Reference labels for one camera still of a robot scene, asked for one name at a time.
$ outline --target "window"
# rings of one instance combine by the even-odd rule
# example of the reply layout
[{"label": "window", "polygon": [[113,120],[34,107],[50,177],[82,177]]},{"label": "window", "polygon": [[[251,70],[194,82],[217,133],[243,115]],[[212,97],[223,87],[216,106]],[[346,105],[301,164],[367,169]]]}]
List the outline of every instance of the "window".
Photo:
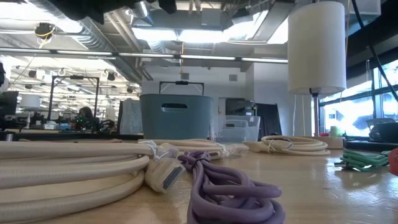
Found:
[{"label": "window", "polygon": [[[383,69],[391,85],[398,90],[398,60],[383,65]],[[374,91],[372,81],[367,81],[320,100],[321,133],[328,133],[331,126],[337,126],[348,136],[368,137],[367,120],[391,118],[398,121],[398,102],[379,70],[375,68],[372,72]]]}]

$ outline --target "desk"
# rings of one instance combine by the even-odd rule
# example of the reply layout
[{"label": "desk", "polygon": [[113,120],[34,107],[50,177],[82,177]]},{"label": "desk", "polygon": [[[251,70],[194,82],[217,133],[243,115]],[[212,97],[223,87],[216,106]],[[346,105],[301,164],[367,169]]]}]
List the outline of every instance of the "desk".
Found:
[{"label": "desk", "polygon": [[[388,173],[387,167],[377,172],[342,172],[333,166],[341,153],[299,157],[250,152],[213,163],[280,186],[283,194],[277,200],[286,210],[286,224],[398,223],[398,177]],[[143,185],[112,204],[37,223],[186,223],[191,178],[184,173],[167,195]]]}]

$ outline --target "ceiling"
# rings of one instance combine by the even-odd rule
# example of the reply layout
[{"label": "ceiling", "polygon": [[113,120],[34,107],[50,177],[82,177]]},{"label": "ceiling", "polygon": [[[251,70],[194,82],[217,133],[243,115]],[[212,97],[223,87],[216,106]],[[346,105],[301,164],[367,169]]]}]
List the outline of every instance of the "ceiling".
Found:
[{"label": "ceiling", "polygon": [[[310,4],[312,0],[211,0],[201,2],[201,11],[189,11],[189,1],[177,1],[177,13],[168,15],[156,6],[150,5],[150,19],[154,22],[151,29],[171,29],[180,38],[185,29],[215,30],[226,32],[232,30],[233,17],[237,9],[246,7],[250,17],[257,15],[256,19],[248,25],[234,30],[233,37],[226,41],[211,43],[193,43],[185,41],[182,45],[174,40],[162,40],[156,35],[147,35],[144,39],[138,39],[131,29],[148,29],[145,21],[148,17],[138,19],[132,16],[131,11],[118,9],[104,15],[104,24],[93,22],[86,18],[82,21],[71,21],[54,6],[49,6],[46,0],[27,0],[28,4],[16,4],[0,1],[0,47],[13,48],[39,48],[58,50],[95,50],[103,52],[156,52],[147,38],[159,38],[164,46],[163,50],[173,54],[192,55],[216,55],[235,57],[270,57],[287,58],[287,30],[283,30],[281,24],[286,21],[289,14],[299,7]],[[35,27],[41,22],[55,24],[53,36],[50,42],[41,46],[42,39],[35,35]],[[276,36],[275,44],[267,43],[272,36]],[[95,93],[95,80],[87,77],[98,77],[99,94],[102,101],[119,102],[126,97],[137,98],[141,92],[140,84],[144,80],[159,79],[162,69],[170,67],[170,71],[177,71],[183,63],[184,67],[203,68],[237,68],[245,72],[251,65],[248,62],[227,62],[215,60],[177,60],[157,58],[48,58],[36,55],[31,57],[24,54],[4,55],[11,65],[11,72],[7,74],[11,80],[12,90],[22,92],[40,93],[46,102],[49,95],[51,76],[81,75],[83,80],[67,80],[70,85],[81,85],[79,91],[71,91],[67,85],[55,87],[54,92],[60,98],[69,95],[77,97],[87,96],[91,98]],[[41,77],[31,78],[30,70],[40,70],[45,73]],[[115,81],[107,80],[108,72],[114,72]],[[25,88],[25,84],[32,85],[31,90]],[[133,86],[134,92],[127,93],[127,86]],[[80,104],[87,105],[86,100],[80,100]]]}]

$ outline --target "green cable connector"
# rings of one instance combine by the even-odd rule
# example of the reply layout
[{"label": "green cable connector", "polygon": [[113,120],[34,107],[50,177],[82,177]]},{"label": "green cable connector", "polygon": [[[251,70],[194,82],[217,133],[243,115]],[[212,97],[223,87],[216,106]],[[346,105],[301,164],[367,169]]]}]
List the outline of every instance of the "green cable connector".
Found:
[{"label": "green cable connector", "polygon": [[341,162],[335,163],[335,166],[346,169],[357,169],[359,171],[371,171],[388,165],[388,155],[391,151],[383,151],[378,155],[364,154],[349,149],[344,149],[343,152],[340,158]]}]

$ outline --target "purple cable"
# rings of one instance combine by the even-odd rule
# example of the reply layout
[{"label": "purple cable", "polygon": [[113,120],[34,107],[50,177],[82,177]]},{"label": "purple cable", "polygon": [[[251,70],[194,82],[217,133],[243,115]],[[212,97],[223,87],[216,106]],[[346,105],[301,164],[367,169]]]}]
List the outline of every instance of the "purple cable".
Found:
[{"label": "purple cable", "polygon": [[214,166],[210,158],[207,152],[178,157],[193,172],[188,224],[284,222],[284,209],[270,199],[282,195],[279,187],[252,181],[239,170]]}]

